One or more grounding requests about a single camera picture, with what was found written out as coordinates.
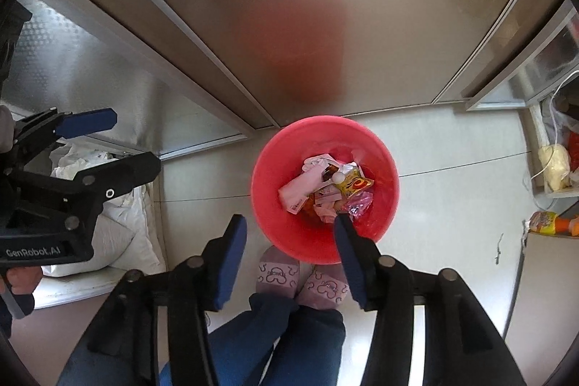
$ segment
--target metal screw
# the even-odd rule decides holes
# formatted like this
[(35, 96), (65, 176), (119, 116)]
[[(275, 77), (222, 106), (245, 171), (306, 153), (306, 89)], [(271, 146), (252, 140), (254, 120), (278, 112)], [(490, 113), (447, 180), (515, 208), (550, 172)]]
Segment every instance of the metal screw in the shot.
[(189, 268), (199, 268), (202, 267), (205, 261), (201, 255), (196, 255), (187, 259), (187, 266)]
[(143, 276), (143, 272), (134, 268), (134, 269), (126, 272), (124, 275), (124, 278), (127, 282), (132, 283), (132, 282), (137, 281), (139, 278), (141, 278), (141, 276)]
[(451, 268), (445, 268), (442, 270), (442, 276), (450, 282), (454, 282), (458, 279), (458, 273)]
[(88, 185), (94, 184), (95, 180), (96, 180), (96, 178), (94, 177), (94, 175), (85, 175), (82, 178), (82, 183), (83, 183), (83, 185), (88, 186)]
[(66, 220), (64, 220), (64, 227), (69, 231), (78, 228), (79, 224), (80, 220), (77, 216), (69, 216), (66, 218)]
[(378, 259), (378, 263), (382, 267), (391, 268), (394, 267), (394, 265), (396, 264), (396, 259), (390, 257), (389, 255), (381, 255), (380, 258)]

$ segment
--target blue pants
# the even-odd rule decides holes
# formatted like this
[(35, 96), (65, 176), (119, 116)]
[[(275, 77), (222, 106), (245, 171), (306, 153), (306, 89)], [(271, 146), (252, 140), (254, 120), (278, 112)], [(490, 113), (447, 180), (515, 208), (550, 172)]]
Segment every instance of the blue pants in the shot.
[[(346, 338), (341, 313), (268, 293), (252, 294), (250, 305), (251, 311), (209, 334), (219, 384), (257, 386), (273, 352), (262, 386), (336, 385)], [(159, 380), (161, 386), (171, 386), (169, 364)]]

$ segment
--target blue gripper pad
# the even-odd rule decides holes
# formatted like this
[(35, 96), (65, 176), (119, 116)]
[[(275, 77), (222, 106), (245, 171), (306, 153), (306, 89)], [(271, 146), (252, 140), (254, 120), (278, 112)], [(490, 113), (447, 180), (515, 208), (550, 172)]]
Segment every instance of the blue gripper pad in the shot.
[(208, 266), (212, 310), (221, 310), (229, 301), (246, 242), (247, 221), (242, 215), (233, 215), (224, 235), (205, 246), (202, 257)]
[(56, 134), (70, 139), (110, 130), (116, 124), (117, 113), (113, 109), (86, 111), (64, 117), (56, 127)]
[(365, 237), (356, 233), (349, 215), (339, 214), (334, 220), (334, 239), (352, 298), (358, 302), (363, 310), (373, 309), (368, 292), (376, 286), (376, 262), (380, 257), (376, 245)]

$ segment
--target white tile floor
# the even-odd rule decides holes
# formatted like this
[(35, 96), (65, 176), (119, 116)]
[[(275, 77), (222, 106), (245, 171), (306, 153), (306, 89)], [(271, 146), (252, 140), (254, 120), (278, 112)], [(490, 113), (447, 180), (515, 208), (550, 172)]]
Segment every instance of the white tile floor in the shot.
[[(438, 106), (355, 119), (386, 143), (401, 176), (396, 217), (378, 243), (382, 253), (414, 270), (455, 268), (502, 332), (522, 221), (535, 209), (522, 184), (529, 154), (518, 113), (464, 113), (458, 106)], [(175, 159), (163, 168), (160, 209), (171, 267), (220, 236), (233, 213), (248, 220), (247, 247), (232, 299), (221, 313), (211, 314), (210, 329), (248, 308), (257, 261), (269, 246), (251, 211), (249, 182), (260, 149), (274, 133), (265, 130), (253, 140)], [(360, 384), (375, 316), (360, 311), (351, 299), (341, 310), (347, 336), (338, 384), (352, 386)], [(418, 315), (417, 334), (422, 328)], [(414, 353), (410, 384), (418, 386), (424, 355), (419, 342)]]

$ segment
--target pink slipper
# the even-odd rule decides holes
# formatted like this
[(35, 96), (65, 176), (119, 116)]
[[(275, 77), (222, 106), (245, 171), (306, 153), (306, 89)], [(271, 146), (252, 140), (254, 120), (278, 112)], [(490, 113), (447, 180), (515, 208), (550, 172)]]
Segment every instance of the pink slipper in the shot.
[(259, 259), (256, 293), (294, 298), (299, 281), (299, 261), (271, 246)]
[(315, 266), (296, 301), (318, 310), (335, 309), (350, 291), (346, 281), (342, 264)]

